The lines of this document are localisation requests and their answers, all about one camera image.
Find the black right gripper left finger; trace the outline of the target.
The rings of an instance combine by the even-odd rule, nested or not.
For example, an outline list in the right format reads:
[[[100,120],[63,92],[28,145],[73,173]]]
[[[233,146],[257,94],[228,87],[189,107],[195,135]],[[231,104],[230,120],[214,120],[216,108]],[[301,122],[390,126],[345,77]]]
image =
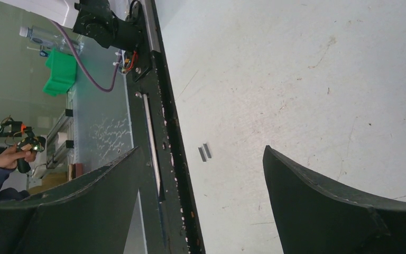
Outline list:
[[[122,253],[144,153],[109,164],[21,201],[0,202],[0,253]]]

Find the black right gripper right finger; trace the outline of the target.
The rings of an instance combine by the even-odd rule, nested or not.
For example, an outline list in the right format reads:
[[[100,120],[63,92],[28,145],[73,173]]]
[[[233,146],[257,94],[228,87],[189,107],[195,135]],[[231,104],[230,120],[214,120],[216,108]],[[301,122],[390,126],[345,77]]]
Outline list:
[[[270,146],[263,169],[284,253],[406,253],[406,202],[342,184]]]

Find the metal staple strip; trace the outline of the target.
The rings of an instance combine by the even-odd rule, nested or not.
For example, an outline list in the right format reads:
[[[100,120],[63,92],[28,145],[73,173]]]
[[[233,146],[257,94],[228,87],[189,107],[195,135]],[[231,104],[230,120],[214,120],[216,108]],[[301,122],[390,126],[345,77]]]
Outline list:
[[[209,159],[213,157],[208,143],[203,143],[201,146],[199,146],[198,151],[200,153],[203,162],[207,162]]]

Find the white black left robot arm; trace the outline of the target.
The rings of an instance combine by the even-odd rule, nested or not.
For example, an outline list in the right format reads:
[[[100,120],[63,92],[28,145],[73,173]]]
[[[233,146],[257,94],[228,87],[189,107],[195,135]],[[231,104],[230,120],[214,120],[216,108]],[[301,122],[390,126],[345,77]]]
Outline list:
[[[22,10],[43,16],[74,33],[94,39],[103,48],[133,51],[144,42],[137,19],[122,20],[111,10],[109,1],[9,0]]]

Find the operator hand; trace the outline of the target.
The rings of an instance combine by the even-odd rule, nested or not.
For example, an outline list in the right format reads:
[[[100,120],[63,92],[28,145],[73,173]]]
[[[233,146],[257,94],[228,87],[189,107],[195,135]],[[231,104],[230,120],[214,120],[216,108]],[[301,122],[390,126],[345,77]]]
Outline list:
[[[33,162],[36,159],[36,151],[18,151],[16,146],[8,147],[0,153],[0,168],[8,170],[15,169],[18,159]]]

